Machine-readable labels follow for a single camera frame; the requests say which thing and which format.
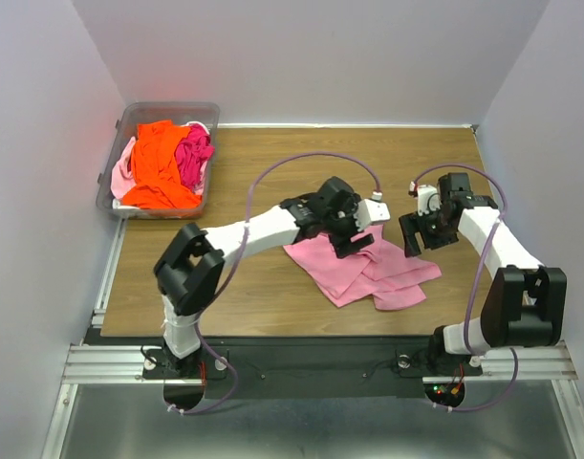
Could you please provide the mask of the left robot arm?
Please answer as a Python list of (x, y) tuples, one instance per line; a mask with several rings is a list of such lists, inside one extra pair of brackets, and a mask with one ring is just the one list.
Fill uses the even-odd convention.
[(165, 365), (179, 377), (197, 369), (200, 316), (226, 286), (222, 273), (235, 273), (242, 259), (318, 235), (326, 236), (335, 256), (344, 258), (372, 244), (368, 229), (389, 218), (380, 193), (363, 199), (332, 177), (319, 190), (288, 198), (247, 221), (209, 229), (182, 227), (153, 270), (163, 302)]

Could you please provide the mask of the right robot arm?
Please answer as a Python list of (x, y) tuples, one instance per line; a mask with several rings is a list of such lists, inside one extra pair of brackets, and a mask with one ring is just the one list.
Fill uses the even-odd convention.
[(478, 317), (466, 307), (459, 324), (436, 328), (425, 350), (428, 367), (446, 373), (467, 356), (505, 347), (556, 345), (561, 338), (567, 276), (531, 255), (504, 222), (504, 208), (473, 192), (465, 173), (447, 173), (436, 186), (409, 186), (417, 201), (399, 219), (404, 254), (415, 257), (465, 238), (491, 284)]

